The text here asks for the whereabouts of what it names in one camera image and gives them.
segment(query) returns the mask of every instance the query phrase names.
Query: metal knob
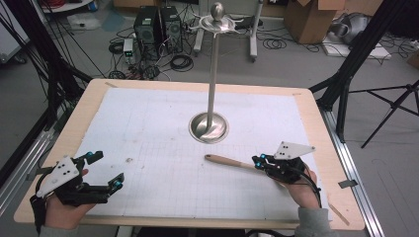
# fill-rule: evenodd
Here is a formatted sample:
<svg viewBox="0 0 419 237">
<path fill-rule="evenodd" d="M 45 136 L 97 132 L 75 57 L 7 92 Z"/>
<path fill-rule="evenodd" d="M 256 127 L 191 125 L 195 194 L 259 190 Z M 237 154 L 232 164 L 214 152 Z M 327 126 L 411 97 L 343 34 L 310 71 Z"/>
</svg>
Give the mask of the metal knob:
<svg viewBox="0 0 419 237">
<path fill-rule="evenodd" d="M 210 7 L 210 14 L 212 15 L 213 19 L 217 22 L 221 21 L 221 19 L 224 17 L 225 15 L 225 10 L 224 7 L 222 6 L 221 3 L 219 2 L 215 2 L 211 7 Z"/>
</svg>

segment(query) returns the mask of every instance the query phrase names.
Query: metal rail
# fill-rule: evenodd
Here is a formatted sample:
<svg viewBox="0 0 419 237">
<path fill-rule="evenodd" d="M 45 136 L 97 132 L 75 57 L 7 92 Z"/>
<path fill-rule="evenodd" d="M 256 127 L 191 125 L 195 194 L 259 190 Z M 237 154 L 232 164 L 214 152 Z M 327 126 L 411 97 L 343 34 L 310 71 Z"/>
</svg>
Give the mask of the metal rail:
<svg viewBox="0 0 419 237">
<path fill-rule="evenodd" d="M 345 174 L 348 180 L 355 180 L 358 184 L 352 187 L 355 199 L 358 203 L 358 207 L 361 210 L 361 214 L 366 222 L 367 229 L 370 236 L 383 237 L 381 225 L 379 224 L 376 213 L 374 212 L 373 206 L 371 205 L 370 199 L 368 198 L 367 192 L 364 188 L 361 177 L 357 171 L 357 167 L 354 164 L 351 153 L 349 152 L 346 143 L 341 142 L 338 133 L 336 132 L 336 119 L 333 112 L 325 112 L 320 109 L 320 113 L 323 116 L 324 122 L 329 131 L 330 137 L 332 138 L 335 149 L 339 155 L 342 167 L 344 168 Z"/>
<path fill-rule="evenodd" d="M 62 116 L 63 111 L 58 111 L 58 117 Z M 48 146 L 52 143 L 56 136 L 53 127 L 48 131 L 42 131 L 37 139 L 33 142 L 30 149 L 28 149 L 25 157 L 18 164 L 13 173 L 9 176 L 6 183 L 0 189 L 0 217 L 9 206 L 10 202 L 14 199 L 23 182 L 27 179 L 28 175 L 33 171 L 37 162 L 42 158 Z"/>
</svg>

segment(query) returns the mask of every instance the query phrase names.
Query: black tripod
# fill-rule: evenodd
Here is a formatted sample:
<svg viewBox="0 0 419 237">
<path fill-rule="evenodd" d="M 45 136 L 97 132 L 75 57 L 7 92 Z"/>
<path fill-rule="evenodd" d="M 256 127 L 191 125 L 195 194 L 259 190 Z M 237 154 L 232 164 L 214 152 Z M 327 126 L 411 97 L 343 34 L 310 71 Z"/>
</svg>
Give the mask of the black tripod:
<svg viewBox="0 0 419 237">
<path fill-rule="evenodd" d="M 367 139 L 367 141 L 361 146 L 361 148 L 366 147 L 366 145 L 370 142 L 371 139 L 373 139 L 373 137 L 376 135 L 376 133 L 379 131 L 379 129 L 385 124 L 386 121 L 388 121 L 388 119 L 392 116 L 392 114 L 394 114 L 395 110 L 397 109 L 402 109 L 412 115 L 415 115 L 417 117 L 419 117 L 419 96 L 418 96 L 418 85 L 419 85 L 419 80 L 417 80 L 413 85 L 407 84 L 405 86 L 398 86 L 398 87 L 385 87 L 385 88 L 376 88 L 376 89 L 369 89 L 369 90 L 360 90 L 360 91 L 352 91 L 349 93 L 359 93 L 359 92 L 368 92 L 370 94 L 372 94 L 373 96 L 387 102 L 390 104 L 390 108 L 391 108 L 391 112 L 388 113 L 388 115 L 384 118 L 384 120 L 379 124 L 379 126 L 377 127 L 377 129 L 373 132 L 373 134 Z M 391 100 L 388 100 L 376 93 L 374 93 L 374 91 L 387 91 L 387 90 L 393 90 L 393 89 L 406 89 L 406 92 L 404 92 L 399 98 L 397 98 L 397 100 L 395 100 L 394 102 Z M 406 100 L 406 98 L 411 94 L 414 93 L 415 94 L 415 98 L 416 98 L 416 107 L 417 107 L 417 111 L 418 112 L 414 112 L 411 111 L 405 107 L 401 106 L 401 103 L 404 102 L 404 100 Z"/>
</svg>

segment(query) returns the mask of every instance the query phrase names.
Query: hand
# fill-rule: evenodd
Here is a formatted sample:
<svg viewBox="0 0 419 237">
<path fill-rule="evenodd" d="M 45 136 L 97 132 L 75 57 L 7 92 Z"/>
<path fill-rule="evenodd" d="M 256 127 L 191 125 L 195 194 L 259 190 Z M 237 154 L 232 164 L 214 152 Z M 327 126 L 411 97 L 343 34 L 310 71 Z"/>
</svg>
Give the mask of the hand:
<svg viewBox="0 0 419 237">
<path fill-rule="evenodd" d="M 308 167 L 306 167 L 304 173 L 308 177 L 311 177 L 311 180 L 317 184 L 317 176 L 314 172 L 310 171 Z M 317 196 L 305 179 L 301 178 L 292 185 L 283 185 L 289 190 L 291 197 L 300 207 L 309 209 L 320 208 Z"/>
<path fill-rule="evenodd" d="M 89 171 L 83 170 L 83 176 Z M 82 204 L 79 206 L 64 205 L 56 195 L 46 200 L 46 227 L 58 229 L 75 229 L 83 216 L 96 204 Z"/>
</svg>

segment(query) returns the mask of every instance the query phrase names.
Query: wooden stick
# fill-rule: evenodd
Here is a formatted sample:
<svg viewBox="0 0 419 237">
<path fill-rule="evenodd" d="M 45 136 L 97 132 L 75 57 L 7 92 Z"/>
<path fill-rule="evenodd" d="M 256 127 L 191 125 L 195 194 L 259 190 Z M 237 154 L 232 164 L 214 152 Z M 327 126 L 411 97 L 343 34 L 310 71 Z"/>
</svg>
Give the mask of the wooden stick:
<svg viewBox="0 0 419 237">
<path fill-rule="evenodd" d="M 246 164 L 246 163 L 236 161 L 230 158 L 222 157 L 222 156 L 208 154 L 206 155 L 206 159 L 214 163 L 218 163 L 222 165 L 240 167 L 240 168 L 249 169 L 249 170 L 256 170 L 256 168 L 253 165 Z"/>
</svg>

